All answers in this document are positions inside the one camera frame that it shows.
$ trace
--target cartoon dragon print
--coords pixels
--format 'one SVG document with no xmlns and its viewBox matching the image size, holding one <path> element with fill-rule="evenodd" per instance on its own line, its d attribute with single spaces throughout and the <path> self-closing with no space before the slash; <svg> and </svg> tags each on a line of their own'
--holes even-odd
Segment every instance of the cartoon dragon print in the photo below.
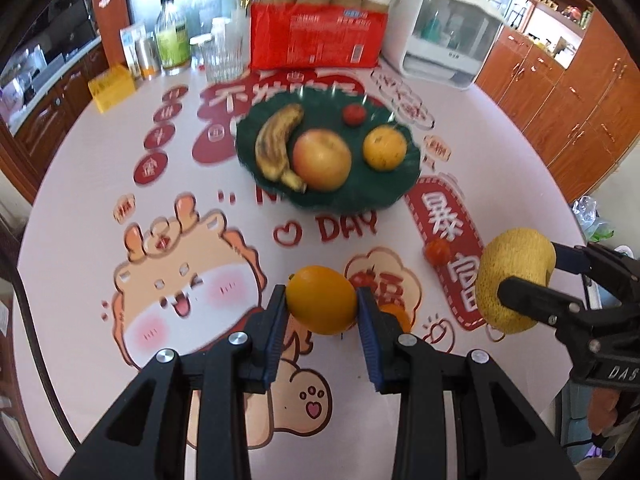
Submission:
<svg viewBox="0 0 640 480">
<path fill-rule="evenodd" d="M 242 330 L 260 309 L 267 279 L 257 251 L 226 217 L 200 217 L 192 194 L 178 196 L 175 216 L 158 218 L 144 234 L 138 224 L 124 233 L 127 261 L 114 272 L 113 338 L 124 361 L 138 370 L 163 348 L 185 355 L 209 349 Z M 274 432 L 311 436 L 332 413 L 329 384 L 300 368 L 313 349 L 312 334 L 289 319 L 276 380 L 267 395 L 246 396 L 247 441 L 266 446 Z M 188 442 L 197 444 L 199 392 L 191 401 Z"/>
</svg>

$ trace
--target yellow box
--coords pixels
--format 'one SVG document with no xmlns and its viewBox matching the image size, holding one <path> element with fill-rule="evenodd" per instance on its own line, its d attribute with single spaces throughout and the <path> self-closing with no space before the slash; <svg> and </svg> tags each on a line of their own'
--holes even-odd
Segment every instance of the yellow box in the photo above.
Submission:
<svg viewBox="0 0 640 480">
<path fill-rule="evenodd" d="M 129 70 L 116 65 L 89 81 L 89 92 L 101 114 L 136 92 Z"/>
</svg>

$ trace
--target glass bottle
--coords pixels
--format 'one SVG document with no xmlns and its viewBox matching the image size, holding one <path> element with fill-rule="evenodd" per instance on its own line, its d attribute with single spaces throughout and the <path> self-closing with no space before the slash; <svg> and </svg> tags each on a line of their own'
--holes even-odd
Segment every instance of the glass bottle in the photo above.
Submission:
<svg viewBox="0 0 640 480">
<path fill-rule="evenodd" d="M 165 70 L 182 66 L 191 59 L 187 18 L 174 0 L 160 0 L 162 10 L 156 21 L 158 56 Z"/>
</svg>

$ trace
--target banana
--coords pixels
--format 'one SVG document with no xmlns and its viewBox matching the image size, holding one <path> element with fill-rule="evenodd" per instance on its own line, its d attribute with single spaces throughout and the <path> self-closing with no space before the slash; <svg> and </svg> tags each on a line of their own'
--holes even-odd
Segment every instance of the banana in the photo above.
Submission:
<svg viewBox="0 0 640 480">
<path fill-rule="evenodd" d="M 306 183 L 289 167 L 287 141 L 304 115 L 301 105 L 286 105 L 264 123 L 255 141 L 255 161 L 264 177 L 300 193 L 306 191 Z"/>
</svg>

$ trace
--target plastic bag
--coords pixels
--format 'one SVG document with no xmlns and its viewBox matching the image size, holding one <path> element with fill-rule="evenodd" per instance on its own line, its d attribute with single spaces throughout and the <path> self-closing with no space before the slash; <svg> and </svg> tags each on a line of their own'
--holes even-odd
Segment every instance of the plastic bag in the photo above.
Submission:
<svg viewBox="0 0 640 480">
<path fill-rule="evenodd" d="M 600 218 L 597 211 L 598 203 L 592 196 L 584 195 L 574 202 L 572 211 L 584 233 L 590 242 L 599 242 L 613 236 L 611 222 Z"/>
</svg>

